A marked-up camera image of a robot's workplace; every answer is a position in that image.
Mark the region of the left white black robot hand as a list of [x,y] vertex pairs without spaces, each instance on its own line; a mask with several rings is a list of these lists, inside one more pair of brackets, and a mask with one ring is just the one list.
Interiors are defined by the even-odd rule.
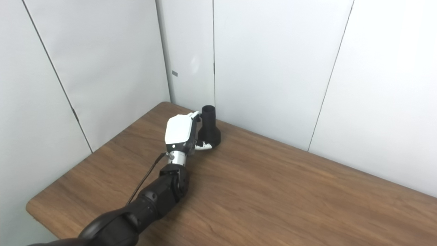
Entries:
[[192,155],[195,150],[209,150],[213,146],[204,140],[198,141],[196,137],[197,122],[201,119],[199,111],[189,114],[178,114],[171,117],[166,126],[165,144],[167,148],[167,156],[173,163],[177,159],[185,159],[188,155]]

